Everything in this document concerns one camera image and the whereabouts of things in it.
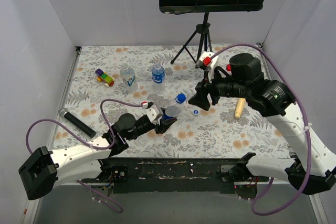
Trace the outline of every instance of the black microphone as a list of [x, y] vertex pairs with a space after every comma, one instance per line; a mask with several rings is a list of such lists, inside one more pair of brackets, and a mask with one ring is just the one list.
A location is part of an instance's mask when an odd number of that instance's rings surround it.
[[68, 109], [66, 109], [66, 108], [60, 109], [58, 114], [59, 114], [60, 117], [67, 119], [74, 126], [78, 127], [85, 134], [87, 134], [90, 138], [93, 138], [96, 135], [96, 132], [93, 129], [91, 129], [89, 126], [87, 126], [81, 120], [79, 120], [77, 117], [72, 115], [68, 111]]

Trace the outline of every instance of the plastic bottle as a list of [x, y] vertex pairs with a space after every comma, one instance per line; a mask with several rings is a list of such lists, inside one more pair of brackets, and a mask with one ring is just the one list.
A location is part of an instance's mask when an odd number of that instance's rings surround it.
[[138, 89], [138, 82], [136, 81], [133, 68], [129, 67], [126, 63], [124, 63], [121, 66], [120, 75], [128, 92], [130, 94], [134, 93]]
[[164, 68], [161, 66], [161, 63], [155, 63], [152, 69], [152, 79], [153, 79], [153, 90], [155, 94], [162, 94], [166, 89], [165, 86], [165, 73]]
[[179, 94], [175, 99], [170, 100], [164, 112], [163, 119], [169, 120], [178, 117], [184, 107], [185, 100], [186, 96], [184, 94]]

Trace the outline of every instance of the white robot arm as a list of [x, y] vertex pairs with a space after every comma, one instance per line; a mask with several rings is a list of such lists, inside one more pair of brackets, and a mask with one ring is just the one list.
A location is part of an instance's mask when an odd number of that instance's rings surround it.
[[[89, 147], [78, 144], [70, 148], [49, 151], [43, 146], [31, 153], [20, 167], [19, 174], [29, 200], [38, 199], [54, 187], [83, 178], [99, 178], [102, 174], [101, 160], [115, 156], [129, 146], [126, 140], [135, 140], [150, 130], [163, 134], [176, 122], [176, 118], [163, 120], [159, 106], [142, 103], [146, 115], [138, 120], [132, 114], [120, 116], [107, 133], [89, 142]], [[111, 148], [114, 135], [115, 143]]]
[[[307, 170], [308, 146], [307, 129], [294, 95], [282, 82], [265, 80], [260, 61], [251, 54], [238, 54], [230, 59], [232, 75], [217, 65], [218, 57], [212, 52], [201, 55], [196, 67], [205, 71], [205, 77], [197, 84], [196, 95], [189, 99], [189, 104], [208, 110], [208, 94], [212, 105], [217, 104], [220, 97], [245, 98], [250, 107], [279, 130], [297, 155], [297, 158], [276, 159], [248, 153], [222, 176], [233, 181], [245, 181], [251, 176], [273, 177], [288, 181], [299, 189]], [[311, 170], [303, 193], [311, 195], [329, 190], [335, 184], [336, 155], [311, 128], [309, 132]]]

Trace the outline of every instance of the floral tablecloth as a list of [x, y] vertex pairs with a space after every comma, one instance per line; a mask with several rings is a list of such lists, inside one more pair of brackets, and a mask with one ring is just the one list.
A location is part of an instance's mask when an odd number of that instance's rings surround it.
[[[225, 45], [213, 45], [214, 51]], [[190, 98], [195, 93], [196, 84], [202, 79], [203, 71], [195, 69], [195, 64], [184, 51], [174, 65], [170, 64], [181, 46], [86, 46], [82, 48], [77, 69], [67, 96], [66, 108], [79, 119], [90, 125], [97, 134], [108, 130], [100, 113], [100, 102], [114, 98], [140, 104], [153, 101], [161, 107], [179, 93]], [[189, 46], [197, 55], [197, 46]], [[232, 48], [219, 57], [219, 65], [226, 66], [230, 57], [248, 52], [261, 60], [259, 52], [247, 47]], [[166, 90], [157, 95], [152, 91], [151, 69], [156, 61], [165, 68]], [[129, 64], [136, 74], [139, 88], [133, 94], [125, 90], [119, 69], [123, 63]], [[115, 84], [107, 88], [96, 80], [95, 70], [102, 69], [113, 76]], [[218, 105], [209, 111], [187, 105], [178, 121], [162, 135], [154, 131], [129, 141], [130, 147], [119, 157], [194, 157], [194, 158], [239, 158], [247, 152], [255, 152], [265, 157], [289, 158], [287, 142], [274, 126], [260, 114], [245, 106], [239, 120], [234, 119], [237, 104], [235, 98], [221, 98]], [[141, 108], [131, 108], [118, 103], [106, 103], [104, 111], [110, 123], [124, 113], [132, 113], [136, 118], [144, 114]], [[60, 122], [74, 130], [82, 138], [90, 138], [64, 119]], [[58, 128], [53, 140], [53, 148], [65, 148], [78, 144], [62, 128]]]

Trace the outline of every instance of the colorful toy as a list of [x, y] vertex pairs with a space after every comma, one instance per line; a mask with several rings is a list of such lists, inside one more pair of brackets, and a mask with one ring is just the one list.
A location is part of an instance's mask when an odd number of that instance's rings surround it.
[[98, 68], [96, 71], [95, 71], [96, 75], [98, 76], [97, 77], [97, 81], [101, 82], [105, 82], [105, 86], [106, 87], [110, 87], [110, 86], [113, 86], [114, 84], [114, 80], [112, 77], [108, 76], [106, 74], [106, 72], [103, 72], [103, 70], [101, 70], [100, 68]]

